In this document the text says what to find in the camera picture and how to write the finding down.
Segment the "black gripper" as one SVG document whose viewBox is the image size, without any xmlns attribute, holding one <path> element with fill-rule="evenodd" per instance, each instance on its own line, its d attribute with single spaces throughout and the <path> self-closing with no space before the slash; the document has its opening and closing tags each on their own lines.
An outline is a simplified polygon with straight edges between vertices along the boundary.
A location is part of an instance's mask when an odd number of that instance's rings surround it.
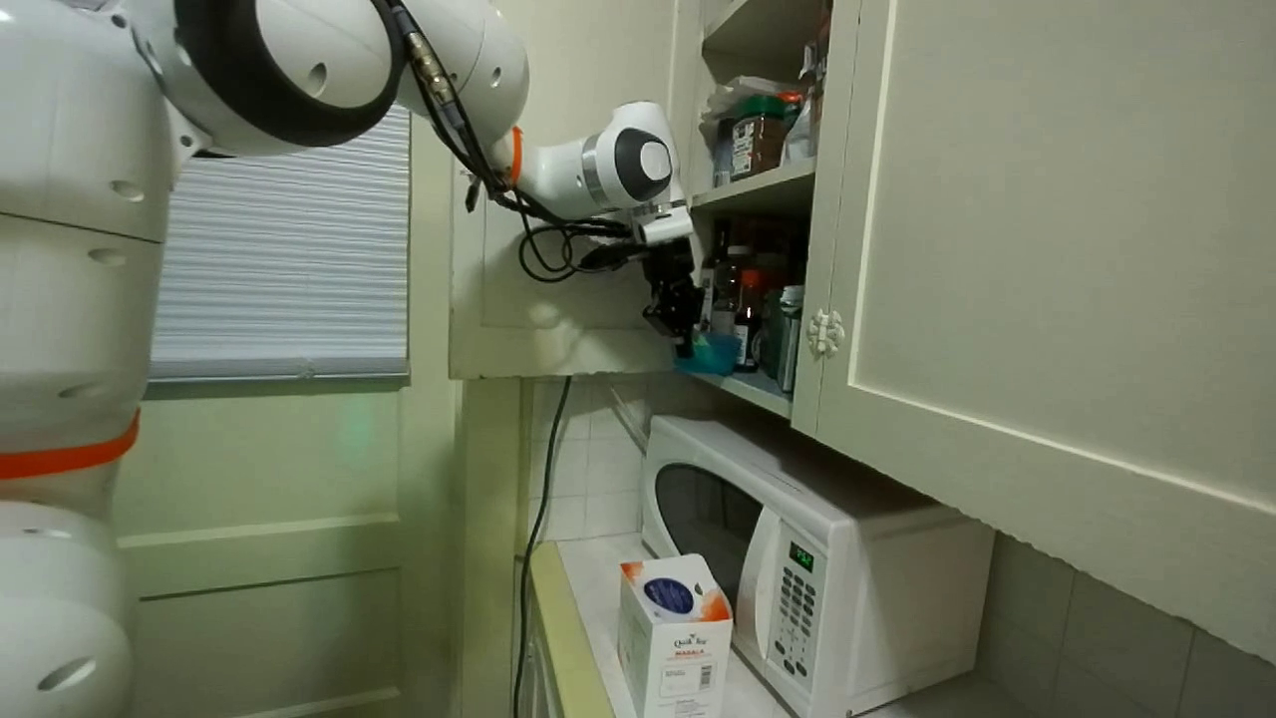
<svg viewBox="0 0 1276 718">
<path fill-rule="evenodd" d="M 641 321 L 667 335 L 674 348 L 687 348 L 694 338 L 694 329 L 703 321 L 707 291 L 694 282 L 694 254 L 691 245 L 659 245 L 641 254 L 641 277 L 652 286 L 652 301 L 641 309 Z"/>
</svg>

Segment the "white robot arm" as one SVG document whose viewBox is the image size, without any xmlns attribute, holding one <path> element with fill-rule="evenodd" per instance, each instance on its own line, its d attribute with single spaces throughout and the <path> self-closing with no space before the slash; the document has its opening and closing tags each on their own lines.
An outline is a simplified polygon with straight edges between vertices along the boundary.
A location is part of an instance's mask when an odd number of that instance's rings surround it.
<svg viewBox="0 0 1276 718">
<path fill-rule="evenodd" d="M 370 378 L 407 360 L 407 219 L 322 154 L 414 112 L 485 201 L 596 241 L 691 241 L 667 112 L 520 132 L 528 45 L 491 0 L 0 0 L 0 718 L 125 718 L 113 529 L 145 392 L 188 366 Z"/>
</svg>

